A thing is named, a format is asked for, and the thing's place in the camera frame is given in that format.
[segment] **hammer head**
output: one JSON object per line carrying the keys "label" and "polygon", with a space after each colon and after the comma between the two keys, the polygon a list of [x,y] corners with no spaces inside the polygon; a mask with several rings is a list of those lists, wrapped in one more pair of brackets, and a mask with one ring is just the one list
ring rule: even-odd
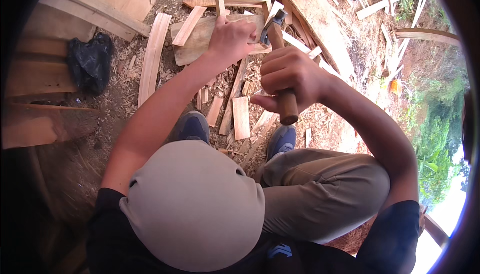
{"label": "hammer head", "polygon": [[267,29],[268,27],[273,23],[277,23],[278,25],[282,25],[283,19],[288,15],[287,12],[285,12],[282,9],[279,9],[279,11],[276,13],[275,16],[273,16],[270,20],[268,20],[267,24],[262,30],[262,34],[260,35],[260,42],[264,43],[265,45],[270,45],[270,41],[268,40],[268,35],[267,35]]}

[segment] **left hand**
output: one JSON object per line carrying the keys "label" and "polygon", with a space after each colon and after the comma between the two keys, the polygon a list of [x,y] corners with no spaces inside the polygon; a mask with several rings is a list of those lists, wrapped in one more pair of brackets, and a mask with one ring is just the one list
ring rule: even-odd
{"label": "left hand", "polygon": [[255,47],[252,42],[257,35],[256,29],[257,25],[253,22],[229,22],[225,17],[218,17],[208,51],[216,57],[217,62],[234,64]]}

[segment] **black t-shirt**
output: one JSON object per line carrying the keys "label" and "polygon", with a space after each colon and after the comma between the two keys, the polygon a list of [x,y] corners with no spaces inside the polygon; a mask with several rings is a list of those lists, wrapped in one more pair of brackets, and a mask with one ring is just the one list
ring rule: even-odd
{"label": "black t-shirt", "polygon": [[[119,207],[121,193],[99,190],[88,223],[87,261],[96,273],[188,273],[157,258],[137,238]],[[416,201],[381,212],[357,257],[339,249],[262,233],[255,248],[228,268],[211,273],[409,273],[415,264],[419,227]]]}

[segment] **hammer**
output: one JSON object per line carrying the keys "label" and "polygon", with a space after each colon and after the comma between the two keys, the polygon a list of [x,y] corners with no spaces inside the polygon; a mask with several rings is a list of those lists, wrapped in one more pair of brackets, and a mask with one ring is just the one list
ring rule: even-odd
{"label": "hammer", "polygon": [[[272,50],[283,48],[282,22],[287,16],[287,12],[280,9],[274,17],[272,17],[263,28],[260,41],[266,45],[272,44]],[[298,121],[297,98],[293,89],[288,88],[279,91],[277,95],[279,103],[280,123],[283,125],[291,125]]]}

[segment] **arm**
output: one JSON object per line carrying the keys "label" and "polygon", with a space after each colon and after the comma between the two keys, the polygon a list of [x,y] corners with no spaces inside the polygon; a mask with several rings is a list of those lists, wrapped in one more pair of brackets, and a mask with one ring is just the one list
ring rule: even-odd
{"label": "arm", "polygon": [[135,171],[157,151],[195,93],[254,47],[255,23],[217,19],[208,50],[159,88],[130,118],[112,149],[100,187],[124,195]]}
{"label": "arm", "polygon": [[[291,87],[299,111],[319,102],[357,130],[390,177],[390,193],[381,210],[404,200],[418,201],[417,158],[412,145],[397,123],[375,103],[294,47],[268,54],[260,71],[262,87],[268,94]],[[272,112],[278,110],[275,97],[254,96],[250,101]]]}

